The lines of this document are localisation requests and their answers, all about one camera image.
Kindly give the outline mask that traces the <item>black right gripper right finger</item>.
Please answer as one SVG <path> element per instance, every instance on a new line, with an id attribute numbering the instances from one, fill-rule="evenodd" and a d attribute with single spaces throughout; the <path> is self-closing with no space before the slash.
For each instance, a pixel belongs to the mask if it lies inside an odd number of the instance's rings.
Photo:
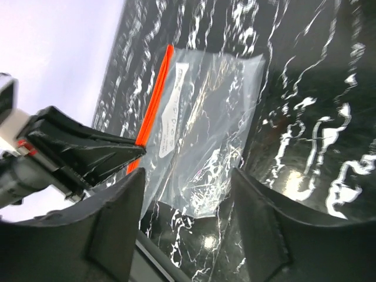
<path id="1" fill-rule="evenodd" d="M 375 219 L 316 211 L 238 168 L 231 189 L 251 281 L 375 280 Z"/>

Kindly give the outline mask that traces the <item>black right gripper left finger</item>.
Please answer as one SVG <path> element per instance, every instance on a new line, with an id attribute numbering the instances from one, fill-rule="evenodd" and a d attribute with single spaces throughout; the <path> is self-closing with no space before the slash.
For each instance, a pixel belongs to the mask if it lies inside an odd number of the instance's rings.
<path id="1" fill-rule="evenodd" d="M 1 223 L 2 281 L 128 281 L 145 188 L 120 182 L 39 219 Z"/>

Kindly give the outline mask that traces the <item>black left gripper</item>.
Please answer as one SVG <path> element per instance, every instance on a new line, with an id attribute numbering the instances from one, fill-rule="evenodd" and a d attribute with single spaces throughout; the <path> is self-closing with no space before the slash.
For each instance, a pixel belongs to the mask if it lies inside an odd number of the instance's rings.
<path id="1" fill-rule="evenodd" d="M 36 115 L 15 107 L 18 80 L 1 73 L 1 207 L 55 186 L 73 203 L 146 153 L 135 140 L 82 125 L 49 106 Z M 24 137 L 28 130 L 28 140 Z"/>

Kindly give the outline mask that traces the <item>clear zip top bag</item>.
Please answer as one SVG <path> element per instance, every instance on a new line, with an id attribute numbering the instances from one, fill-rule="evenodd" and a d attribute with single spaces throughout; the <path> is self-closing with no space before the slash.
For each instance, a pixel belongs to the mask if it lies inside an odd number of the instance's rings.
<path id="1" fill-rule="evenodd" d="M 165 58 L 168 66 L 152 72 L 145 93 L 136 82 L 122 129 L 137 136 L 152 96 L 160 96 L 139 160 L 146 171 L 142 213 L 162 202 L 196 219 L 212 217 L 242 160 L 266 60 L 173 46 Z"/>

